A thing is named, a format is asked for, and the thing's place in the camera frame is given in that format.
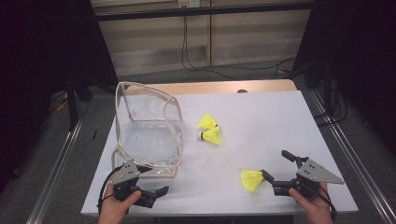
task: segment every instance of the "transparent container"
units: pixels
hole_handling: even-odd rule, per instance
[[[113,169],[134,160],[153,168],[141,176],[175,176],[181,163],[182,129],[180,105],[173,95],[139,83],[120,82]]]

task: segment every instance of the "white table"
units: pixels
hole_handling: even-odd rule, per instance
[[[299,91],[291,88],[291,91],[184,94],[177,95],[177,99],[185,126],[183,162],[174,178],[139,179],[137,185],[141,189],[170,188],[152,209],[133,206],[129,216],[301,213],[302,208],[291,197],[275,196],[268,182],[248,192],[240,180],[243,169],[265,169],[275,180],[294,178],[297,166],[283,158],[281,150],[308,156],[341,176]],[[221,128],[219,147],[197,139],[197,125],[205,112],[210,112]],[[99,192],[111,171],[110,156],[116,144],[113,122],[82,214],[97,216]],[[347,185],[329,184],[329,193],[339,212],[358,211]]]

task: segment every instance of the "shuttlecock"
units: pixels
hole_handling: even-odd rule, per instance
[[[199,122],[199,126],[204,129],[213,129],[218,126],[218,124],[213,120],[212,116],[209,113],[204,114]]]
[[[216,145],[220,145],[220,141],[221,141],[220,127],[217,126],[217,127],[212,128],[206,132],[198,133],[198,138],[200,140],[206,140],[206,141],[214,143]]]
[[[250,192],[254,191],[263,179],[261,171],[243,170],[241,172],[242,184]]]

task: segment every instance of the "metal bar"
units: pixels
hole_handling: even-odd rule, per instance
[[[319,111],[321,113],[324,113],[326,108],[323,106],[324,102],[320,94],[317,91],[311,92],[311,96],[314,99],[314,102],[316,103]],[[388,223],[388,224],[396,223],[396,216],[392,206],[389,204],[382,190],[379,188],[379,186],[375,183],[375,181],[372,179],[370,174],[367,172],[355,149],[352,147],[352,145],[350,145],[349,141],[347,140],[347,137],[344,135],[343,131],[341,130],[341,127],[338,125],[338,123],[335,122],[335,119],[333,117],[326,116],[325,119],[326,121],[332,122],[332,124],[329,124],[332,134],[334,135],[339,146],[346,155],[346,158],[348,159],[350,165],[355,171],[358,179],[361,181],[361,184],[363,185],[368,196],[372,200],[379,215],[384,220],[384,223]]]
[[[231,6],[231,7],[190,7],[190,8],[172,8],[149,11],[121,12],[121,13],[97,13],[93,16],[67,16],[53,17],[55,20],[66,21],[122,21],[149,18],[165,17],[184,17],[184,16],[201,16],[214,14],[232,14],[264,11],[289,11],[311,9],[317,5],[329,4],[330,1],[317,3],[299,2],[299,3],[281,3],[281,4],[264,4],[253,6]]]
[[[81,128],[82,121],[87,114],[88,108],[89,107],[87,105],[83,103],[80,104],[80,119],[77,121],[73,131],[69,132],[67,135],[64,146],[62,147],[61,153],[52,168],[46,185],[41,191],[38,200],[35,202],[35,207],[26,221],[27,224],[40,224],[43,221],[44,215],[46,215],[47,209],[50,205],[52,195],[55,192],[55,188],[67,163],[67,159],[73,149],[74,143],[76,142],[78,132]]]

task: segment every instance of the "human hand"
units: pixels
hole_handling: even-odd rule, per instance
[[[105,197],[113,194],[114,187],[112,185],[108,185],[105,192]],[[106,198],[102,203],[102,211],[99,216],[99,224],[121,223],[123,218],[125,217],[128,208],[131,207],[132,204],[134,204],[141,195],[142,193],[137,190],[123,202],[116,200],[112,196]]]
[[[320,185],[327,191],[326,183],[320,183]],[[318,193],[328,199],[323,189],[319,188]],[[289,194],[305,210],[306,219],[309,224],[332,224],[330,206],[318,196],[312,199],[306,199],[293,188],[289,189]]]

